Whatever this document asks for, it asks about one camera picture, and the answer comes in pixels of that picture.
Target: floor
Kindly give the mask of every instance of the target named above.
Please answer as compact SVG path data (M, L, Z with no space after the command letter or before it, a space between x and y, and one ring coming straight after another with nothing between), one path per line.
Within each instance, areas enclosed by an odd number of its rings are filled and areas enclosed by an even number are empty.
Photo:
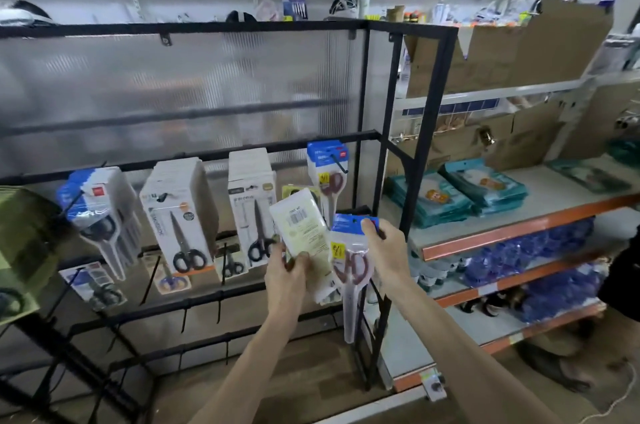
M576 345L560 330L536 339L541 347L570 352ZM613 399L624 393L630 372L610 373L603 384L589 395L569 392L532 371L517 356L513 348L496 355L520 381L530 388L566 424L578 424L583 417L604 411ZM185 370L164 379L152 415L152 424L185 424L208 397L219 387L231 368L224 362ZM640 352L633 360L640 371ZM390 393L381 387L366 393L357 376L353 355L342 340L340 331L326 332L290 343L276 367L267 394L260 404L254 424L311 424L334 414L372 402ZM76 422L86 422L92 408L91 400L57 406L60 413ZM606 418L597 424L636 424L640 411L640 385ZM0 420L1 424L42 422L34 416L17 414ZM98 424L120 424L114 416L99 417ZM462 424L462 415L455 399L430 403L419 400L388 412L380 413L359 424Z

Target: open cardboard box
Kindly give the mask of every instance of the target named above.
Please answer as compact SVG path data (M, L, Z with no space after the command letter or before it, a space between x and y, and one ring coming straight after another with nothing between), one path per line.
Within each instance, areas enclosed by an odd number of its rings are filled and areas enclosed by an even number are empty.
M595 4L543 0L524 26L461 27L445 93L579 79L613 24ZM426 96L438 42L405 36L411 58L407 97Z
M484 162L499 171L536 166L543 160L563 125L559 121L562 99L556 98L514 114L480 119L465 127L433 135L427 169L438 169L445 162L484 157ZM495 144L488 148L479 131L488 128ZM417 141L410 139L398 147L415 154ZM389 153L387 176L404 174L398 157Z

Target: price sticker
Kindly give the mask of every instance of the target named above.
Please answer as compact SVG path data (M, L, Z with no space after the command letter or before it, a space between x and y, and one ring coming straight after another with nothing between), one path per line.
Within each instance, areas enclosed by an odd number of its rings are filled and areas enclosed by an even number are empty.
M344 259L344 243L331 242L331 253L334 259Z

